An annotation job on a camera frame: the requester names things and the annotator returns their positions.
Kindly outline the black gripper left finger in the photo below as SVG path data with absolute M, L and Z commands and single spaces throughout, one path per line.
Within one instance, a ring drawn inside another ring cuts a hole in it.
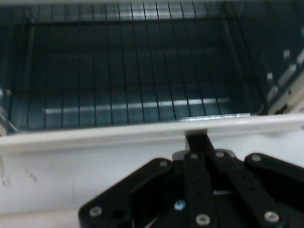
M 83 205 L 83 228 L 209 228 L 211 183 L 206 134 L 187 136 L 189 150 L 170 161 L 156 158 Z

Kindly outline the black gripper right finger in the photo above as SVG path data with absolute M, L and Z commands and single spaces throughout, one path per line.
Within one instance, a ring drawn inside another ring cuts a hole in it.
M 304 170 L 262 154 L 243 161 L 198 136 L 198 224 L 213 228 L 301 228 Z

